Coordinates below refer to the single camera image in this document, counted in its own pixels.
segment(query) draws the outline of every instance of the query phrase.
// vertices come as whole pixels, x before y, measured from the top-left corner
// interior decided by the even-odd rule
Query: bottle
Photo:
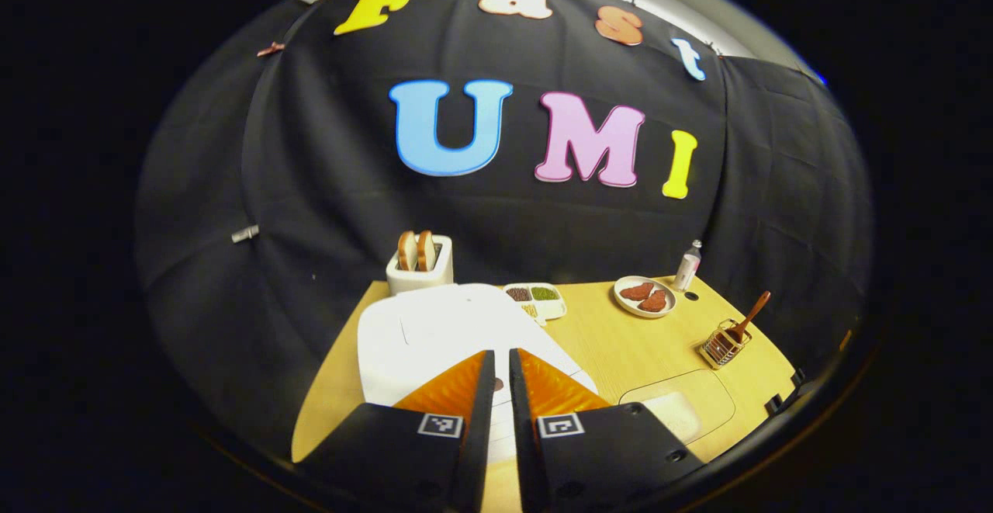
[[[689,288],[689,283],[696,275],[696,269],[700,268],[700,248],[703,244],[699,240],[693,240],[693,247],[683,254],[680,270],[676,273],[674,288],[676,291],[684,293]]]

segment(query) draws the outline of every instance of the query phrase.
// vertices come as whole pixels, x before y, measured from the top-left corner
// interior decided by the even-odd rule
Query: wooden table
[[[663,276],[658,280],[671,286],[673,277]],[[660,319],[645,319],[624,311],[611,294],[613,285],[611,281],[559,284],[557,287],[568,312],[564,317],[550,320],[545,329],[591,376],[600,396],[612,404],[620,402],[629,390],[688,372],[709,371],[709,365],[696,352],[696,347],[724,319],[744,319],[741,312],[699,277],[690,287],[699,300],[688,300],[684,293],[676,293],[675,309]],[[370,304],[387,297],[386,282],[370,284],[320,365],[293,432],[291,456],[294,463],[304,459],[358,404],[365,402],[358,375],[358,318]],[[727,392],[713,397],[727,400],[730,396],[734,403],[733,414],[719,427],[687,446],[705,462],[726,452],[766,420],[765,403],[769,399],[776,395],[785,399],[794,389],[790,379],[794,367],[783,353],[758,326],[753,324],[748,332],[753,337],[748,346],[730,363],[713,372],[723,385],[721,389]],[[685,393],[687,389],[684,386],[682,390]],[[700,386],[698,390],[714,389],[713,386]],[[702,397],[698,400],[706,402],[709,396],[696,397]],[[521,510],[517,461],[514,459],[487,467],[483,510]]]

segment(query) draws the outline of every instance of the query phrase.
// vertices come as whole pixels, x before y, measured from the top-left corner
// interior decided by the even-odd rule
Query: light blue letter
[[[687,40],[673,38],[673,45],[680,48],[680,57],[683,59],[683,66],[686,68],[686,72],[689,72],[692,78],[703,81],[707,75],[703,74],[703,71],[700,71],[699,65],[696,64],[696,61],[700,59],[700,54],[693,50],[693,47],[689,45]]]
[[[500,148],[500,111],[514,87],[502,81],[470,81],[465,93],[476,101],[472,142],[446,148],[438,142],[438,100],[448,93],[442,81],[400,82],[389,91],[396,103],[396,151],[407,167],[432,176],[464,175],[493,160]]]

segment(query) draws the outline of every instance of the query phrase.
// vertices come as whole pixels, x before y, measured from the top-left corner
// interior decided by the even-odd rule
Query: black fabric backdrop
[[[196,72],[153,139],[138,199],[137,259],[164,350],[210,410],[287,456],[320,361],[403,230],[453,237],[456,281],[603,281],[673,273],[693,238],[700,276],[813,374],[853,326],[870,266],[869,184],[827,91],[779,65],[723,57],[620,0],[548,0],[545,20],[478,0],[411,0],[386,24],[333,36],[355,0],[286,0]],[[645,25],[641,46],[593,28],[600,6]],[[672,38],[707,74],[686,74]],[[273,40],[287,50],[255,52]],[[454,178],[420,175],[395,149],[401,81],[446,81],[438,136],[472,137],[466,81],[514,85],[500,151]],[[628,189],[543,183],[543,92],[646,115]],[[661,194],[673,129],[698,140],[689,196]],[[230,235],[259,224],[253,241]]]

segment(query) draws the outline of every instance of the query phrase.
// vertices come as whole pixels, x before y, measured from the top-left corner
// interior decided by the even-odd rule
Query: letter m
[[[571,150],[579,177],[589,180],[604,157],[607,163],[597,176],[600,183],[610,187],[632,187],[635,175],[635,148],[638,128],[645,114],[634,107],[615,106],[600,125],[593,121],[586,106],[577,95],[567,92],[546,92],[541,104],[551,114],[548,122],[548,150],[545,161],[535,168],[535,177],[542,181],[561,182],[572,178],[572,168],[566,160]]]

